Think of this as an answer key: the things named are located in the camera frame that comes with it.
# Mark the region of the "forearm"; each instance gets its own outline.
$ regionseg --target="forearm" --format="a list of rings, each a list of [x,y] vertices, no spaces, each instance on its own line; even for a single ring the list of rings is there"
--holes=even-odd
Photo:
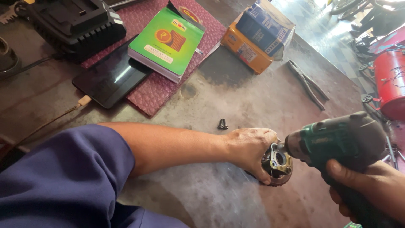
[[[190,163],[230,161],[225,137],[160,125],[100,123],[117,131],[135,157],[130,176]]]

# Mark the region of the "red tank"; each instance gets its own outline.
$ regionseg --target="red tank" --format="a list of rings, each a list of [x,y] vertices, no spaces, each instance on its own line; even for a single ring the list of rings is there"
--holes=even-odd
[[[381,54],[374,61],[374,74],[382,114],[405,120],[405,55],[393,51]]]

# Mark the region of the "hand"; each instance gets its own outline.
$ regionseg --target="hand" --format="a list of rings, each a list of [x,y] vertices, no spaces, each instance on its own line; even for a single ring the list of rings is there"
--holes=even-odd
[[[326,163],[326,170],[336,181],[360,192],[376,208],[405,224],[404,174],[382,161],[370,165],[366,172],[361,174],[331,159]],[[330,196],[339,204],[340,213],[356,223],[356,218],[333,188],[330,188]]]
[[[230,162],[253,174],[264,184],[270,184],[269,174],[262,168],[262,157],[277,134],[268,128],[241,128],[225,135]]]

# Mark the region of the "phone screen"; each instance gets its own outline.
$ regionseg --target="phone screen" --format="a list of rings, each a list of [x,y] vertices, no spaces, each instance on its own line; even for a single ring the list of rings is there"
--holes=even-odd
[[[73,78],[73,85],[101,106],[111,108],[153,72],[128,56],[128,45],[134,38]]]

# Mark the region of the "metal table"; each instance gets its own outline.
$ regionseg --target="metal table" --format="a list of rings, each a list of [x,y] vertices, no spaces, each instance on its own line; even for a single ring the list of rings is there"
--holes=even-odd
[[[225,26],[251,2],[199,1]],[[0,36],[22,58],[23,65],[53,53],[25,22],[0,26]],[[289,59],[329,95],[331,100],[324,102],[326,111],[318,108],[288,70],[285,62]],[[51,60],[0,82],[0,134],[17,140],[74,106],[83,94],[71,79],[81,71],[80,66]],[[214,134],[238,127],[269,127],[283,139],[308,123],[361,109],[359,88],[296,35],[284,61],[274,62],[261,75],[254,75],[219,47],[152,119],[125,101],[111,110],[90,103],[38,132],[26,148],[63,129],[103,121],[153,123]],[[216,129],[220,118],[226,118],[229,130]],[[299,160],[294,160],[292,177],[282,187],[261,186],[229,163],[203,163],[129,180],[119,201],[141,205],[199,228],[338,228],[348,222],[330,199],[320,173]]]

